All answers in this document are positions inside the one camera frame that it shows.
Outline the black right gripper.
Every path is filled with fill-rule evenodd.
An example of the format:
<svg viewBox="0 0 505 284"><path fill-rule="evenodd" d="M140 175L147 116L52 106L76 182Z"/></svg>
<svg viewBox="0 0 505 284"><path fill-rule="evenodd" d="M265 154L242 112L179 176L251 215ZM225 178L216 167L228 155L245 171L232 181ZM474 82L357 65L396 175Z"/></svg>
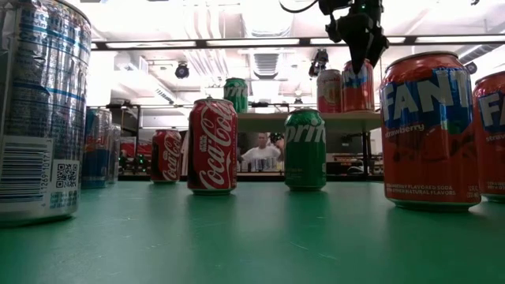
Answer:
<svg viewBox="0 0 505 284"><path fill-rule="evenodd" d="M344 40L350 49L353 72L358 74L365 60L375 67L389 42L380 25L384 11L381 0L319 0L323 15L330 17L325 26L334 43Z"/></svg>

